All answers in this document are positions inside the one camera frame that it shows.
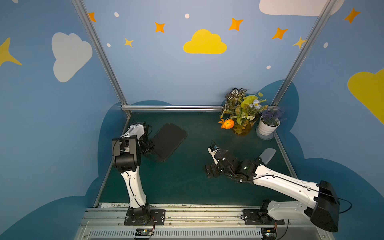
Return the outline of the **black plastic cutting board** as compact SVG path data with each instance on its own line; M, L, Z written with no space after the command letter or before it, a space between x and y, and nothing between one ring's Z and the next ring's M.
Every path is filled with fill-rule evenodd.
M155 161L166 161L188 136L179 126L167 123L152 138Z

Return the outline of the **steel cleaver knife black handle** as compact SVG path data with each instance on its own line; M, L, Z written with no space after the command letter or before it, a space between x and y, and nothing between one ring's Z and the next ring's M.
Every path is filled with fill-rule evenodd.
M263 165L267 165L272 158L274 157L277 150L272 148L265 149L257 158L257 161L262 163Z

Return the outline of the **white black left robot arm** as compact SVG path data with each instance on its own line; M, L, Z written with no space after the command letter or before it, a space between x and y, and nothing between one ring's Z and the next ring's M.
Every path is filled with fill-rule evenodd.
M140 179L142 155L150 154L154 143L149 140L150 126L146 122L130 125L120 137L112 140L113 167L123 177L130 197L129 216L148 218L150 208Z

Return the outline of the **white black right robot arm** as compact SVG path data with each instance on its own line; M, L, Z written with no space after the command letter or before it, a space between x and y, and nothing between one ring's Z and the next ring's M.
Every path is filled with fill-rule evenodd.
M293 198L289 202L265 200L258 215L263 221L310 221L316 227L336 233L339 230L340 199L333 186L326 182L313 183L295 179L268 168L276 153L267 148L253 161L238 160L228 150L217 145L208 147L213 163L204 170L209 178L221 175L237 183L266 187Z

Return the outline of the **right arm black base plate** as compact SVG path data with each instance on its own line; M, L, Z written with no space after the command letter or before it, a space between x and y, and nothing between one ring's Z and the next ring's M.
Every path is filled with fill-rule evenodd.
M285 225L284 220L274 220L268 214L261 212L259 210L245 209L240 215L240 218L245 222L246 226L256 226L256 225Z

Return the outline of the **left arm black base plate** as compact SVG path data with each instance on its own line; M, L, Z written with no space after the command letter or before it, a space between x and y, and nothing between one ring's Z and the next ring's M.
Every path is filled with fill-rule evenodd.
M128 209L124 220L125 226L163 226L166 210Z

